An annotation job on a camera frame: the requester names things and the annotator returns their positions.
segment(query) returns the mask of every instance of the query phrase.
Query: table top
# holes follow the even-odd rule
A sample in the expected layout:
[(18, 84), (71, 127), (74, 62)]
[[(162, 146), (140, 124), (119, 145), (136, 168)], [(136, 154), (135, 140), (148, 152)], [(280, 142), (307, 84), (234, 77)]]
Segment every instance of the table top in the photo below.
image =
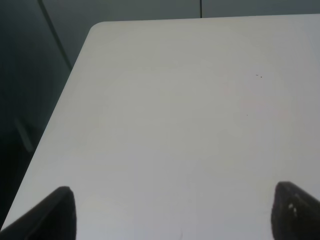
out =
[(320, 198), (320, 15), (102, 22), (4, 227), (59, 186), (77, 239), (272, 239), (278, 181)]

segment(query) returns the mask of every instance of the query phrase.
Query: white table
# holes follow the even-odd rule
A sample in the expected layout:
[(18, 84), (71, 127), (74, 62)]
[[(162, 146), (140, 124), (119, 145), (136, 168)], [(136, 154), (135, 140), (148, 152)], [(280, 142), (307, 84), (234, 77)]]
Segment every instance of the white table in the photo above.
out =
[(320, 198), (320, 15), (103, 22), (4, 227), (59, 186), (78, 240), (270, 240), (278, 181)]

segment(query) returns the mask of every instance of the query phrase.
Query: white surface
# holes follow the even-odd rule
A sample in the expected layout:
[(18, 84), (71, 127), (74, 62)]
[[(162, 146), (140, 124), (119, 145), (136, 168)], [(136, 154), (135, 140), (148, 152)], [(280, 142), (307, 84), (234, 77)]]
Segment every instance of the white surface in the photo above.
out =
[(95, 25), (4, 226), (70, 186), (78, 240), (272, 239), (278, 181), (320, 198), (319, 23)]

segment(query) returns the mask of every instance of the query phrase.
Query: black object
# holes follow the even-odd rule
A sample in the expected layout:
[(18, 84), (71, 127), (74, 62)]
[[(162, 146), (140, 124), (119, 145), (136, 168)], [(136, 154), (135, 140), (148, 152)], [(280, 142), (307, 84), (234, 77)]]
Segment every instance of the black object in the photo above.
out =
[(62, 186), (1, 231), (0, 240), (75, 240), (76, 232), (74, 194)]
[(275, 240), (320, 240), (320, 202), (292, 182), (279, 182), (271, 225)]

